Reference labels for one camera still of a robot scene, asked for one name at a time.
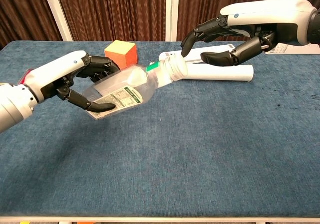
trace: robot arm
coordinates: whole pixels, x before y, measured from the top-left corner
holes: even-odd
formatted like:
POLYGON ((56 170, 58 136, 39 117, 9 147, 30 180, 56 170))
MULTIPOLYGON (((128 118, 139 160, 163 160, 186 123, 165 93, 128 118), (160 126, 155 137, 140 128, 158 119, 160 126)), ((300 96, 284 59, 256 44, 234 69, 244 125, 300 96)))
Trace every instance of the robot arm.
POLYGON ((74 84, 74 77, 89 77, 96 82, 117 71, 119 67, 109 58, 75 51, 31 71, 23 84, 1 85, 0 133, 31 116, 36 105, 56 95, 88 111, 114 109, 114 104, 90 102, 70 87, 74 84))
POLYGON ((265 0, 236 3, 223 8, 218 18, 197 26, 181 43, 182 56, 197 41, 218 37, 249 37, 232 52, 205 52, 201 58, 216 66, 239 65, 272 50, 278 43, 307 45, 320 43, 320 12, 307 0, 265 0))

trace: blue tablecloth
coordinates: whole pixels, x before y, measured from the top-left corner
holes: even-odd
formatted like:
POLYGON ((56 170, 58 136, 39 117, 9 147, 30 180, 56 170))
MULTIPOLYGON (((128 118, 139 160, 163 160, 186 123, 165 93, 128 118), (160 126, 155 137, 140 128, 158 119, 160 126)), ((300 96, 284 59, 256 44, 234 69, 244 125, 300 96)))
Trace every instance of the blue tablecloth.
MULTIPOLYGON (((227 43, 239 45, 195 47, 227 43)), ((108 45, 12 42, 0 82, 75 50, 103 56, 108 45)), ((137 47, 148 65, 180 44, 137 47)), ((100 121, 57 97, 38 105, 0 135, 0 215, 320 217, 320 57, 248 64, 252 82, 179 81, 100 121)))

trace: white paper roll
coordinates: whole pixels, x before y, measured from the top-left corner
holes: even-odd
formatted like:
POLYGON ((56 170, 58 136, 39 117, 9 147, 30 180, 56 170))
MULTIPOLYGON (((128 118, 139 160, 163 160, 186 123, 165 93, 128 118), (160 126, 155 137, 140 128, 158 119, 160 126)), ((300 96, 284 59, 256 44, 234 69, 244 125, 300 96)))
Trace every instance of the white paper roll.
POLYGON ((252 65, 217 67, 210 64, 187 63, 188 76, 185 79, 251 81, 254 77, 252 65))

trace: clear plastic bottle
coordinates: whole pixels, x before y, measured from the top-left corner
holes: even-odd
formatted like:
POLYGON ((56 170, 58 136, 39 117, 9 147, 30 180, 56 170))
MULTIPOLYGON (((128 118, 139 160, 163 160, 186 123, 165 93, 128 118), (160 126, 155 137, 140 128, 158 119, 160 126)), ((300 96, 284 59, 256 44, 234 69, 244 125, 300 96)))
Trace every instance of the clear plastic bottle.
POLYGON ((148 67, 135 65, 106 77, 88 88, 83 95, 97 103, 114 103, 107 112, 88 113, 102 119, 148 102, 156 90, 185 78, 188 67, 181 55, 171 55, 148 67))

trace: orange cube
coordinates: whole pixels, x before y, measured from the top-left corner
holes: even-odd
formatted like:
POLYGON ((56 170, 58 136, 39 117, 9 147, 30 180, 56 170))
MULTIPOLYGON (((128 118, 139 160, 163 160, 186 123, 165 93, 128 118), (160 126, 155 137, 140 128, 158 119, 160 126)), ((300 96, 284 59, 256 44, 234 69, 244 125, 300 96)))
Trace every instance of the orange cube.
POLYGON ((104 54, 124 69, 138 63, 136 47, 135 43, 116 40, 104 50, 104 54))

